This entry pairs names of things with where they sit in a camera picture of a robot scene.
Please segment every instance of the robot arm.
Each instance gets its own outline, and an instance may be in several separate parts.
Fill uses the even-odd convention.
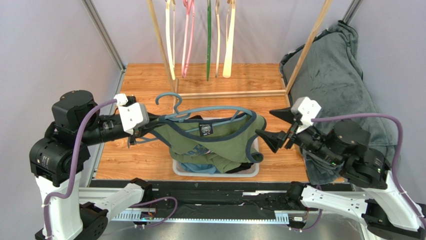
[[[352,120],[341,120],[328,134],[324,134],[311,122],[320,109],[316,101],[308,97],[299,98],[291,108],[270,111],[291,124],[288,132],[257,130],[256,133],[274,153],[285,143],[286,149],[296,144],[307,154],[317,156],[332,166],[342,165],[340,175],[362,188],[374,200],[337,196],[304,185],[303,190],[296,194],[298,201],[307,208],[323,209],[356,220],[384,239],[422,239],[426,226],[422,226],[398,191],[389,162],[380,151],[368,147],[370,133]],[[420,205],[414,204],[422,212]]]
[[[65,199],[50,198],[48,216],[51,234],[48,235],[45,225],[35,234],[35,239],[98,239],[116,215],[134,204],[151,200],[152,186],[135,178],[125,188],[103,200],[79,204],[78,189],[83,163],[90,158],[88,146],[122,138],[129,138],[132,144],[135,138],[159,125],[150,122],[157,116],[149,114],[134,96],[118,94],[115,99],[120,114],[99,115],[98,111],[90,118],[82,134],[72,192]],[[77,132],[83,118],[96,105],[90,92],[80,90],[64,94],[52,106],[55,121],[29,154],[31,172],[35,175],[43,202],[50,193],[64,195],[68,191]]]

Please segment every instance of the white wall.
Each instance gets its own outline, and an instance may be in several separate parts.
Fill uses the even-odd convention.
[[[79,0],[3,0],[0,33],[0,238],[30,240],[43,212],[29,152],[52,104],[77,89],[110,99],[120,73]]]
[[[160,50],[145,0],[93,0],[115,47],[125,64],[162,63]],[[166,47],[166,2],[153,0]],[[323,0],[237,0],[235,14],[234,63],[278,63],[288,52],[306,42]],[[342,19],[350,0],[336,0],[321,30]],[[212,4],[211,59],[216,61],[217,30],[215,0]],[[228,4],[220,1],[220,62],[225,59],[225,26]],[[186,11],[176,0],[176,62],[182,61]],[[191,63],[207,59],[207,1],[195,1],[195,30]]]
[[[373,101],[404,127],[398,178],[421,203],[426,203],[425,13],[424,0],[365,0],[351,23]]]

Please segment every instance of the wood platform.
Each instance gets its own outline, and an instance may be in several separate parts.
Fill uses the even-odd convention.
[[[181,69],[176,66],[176,73]],[[179,93],[223,92],[281,89],[278,64],[233,64],[231,78],[215,78],[215,65],[210,70],[210,80],[206,81],[206,65],[191,64],[186,78],[181,78]],[[163,97],[160,104],[155,104],[158,94],[169,92],[170,86],[166,78],[163,64],[129,64],[121,93],[135,95],[140,103],[144,103],[150,113],[162,115],[172,113],[172,97]],[[251,109],[265,117],[267,131],[287,130],[289,124],[270,115],[269,110],[288,107],[284,96],[278,97],[245,97],[221,99],[184,99],[180,110],[214,105],[233,105]],[[201,112],[202,117],[230,117],[234,111]],[[133,179],[165,180],[165,181],[242,181],[242,182],[307,182],[308,177],[302,157],[295,148],[280,149],[272,153],[265,142],[259,139],[260,152],[264,160],[260,163],[260,171],[255,177],[188,177],[173,172],[172,160],[168,147],[161,141],[139,144],[127,148],[127,140],[117,140],[105,144],[96,179]]]

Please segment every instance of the green hanger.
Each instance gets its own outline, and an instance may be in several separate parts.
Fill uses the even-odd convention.
[[[212,46],[212,1],[207,0],[207,81],[210,77],[210,49]]]

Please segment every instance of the clothes rack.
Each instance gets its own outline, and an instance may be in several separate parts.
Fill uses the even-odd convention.
[[[302,64],[308,55],[309,49],[312,46],[315,36],[317,35],[320,26],[333,2],[333,0],[324,0],[322,8],[319,12],[319,15],[313,25],[313,28],[309,34],[309,37],[306,40],[305,47],[303,48],[300,57],[297,61],[297,64],[293,70],[293,73],[288,80],[288,84],[284,83],[284,80],[281,79],[281,89],[276,90],[249,90],[249,91],[220,91],[220,92],[193,92],[193,93],[179,93],[179,81],[180,78],[176,76],[175,80],[172,79],[172,74],[170,71],[169,63],[167,61],[167,56],[165,48],[163,46],[163,40],[161,38],[160,27],[158,24],[156,12],[153,5],[153,0],[146,0],[151,16],[152,23],[155,28],[155,34],[157,38],[158,47],[161,52],[161,56],[164,63],[164,68],[166,70],[167,78],[170,84],[170,89],[172,92],[180,94],[183,99],[218,99],[218,98],[255,98],[255,97],[279,97],[284,96],[287,103],[289,104],[288,93],[290,92],[293,83],[296,80],[296,77],[299,73]]]

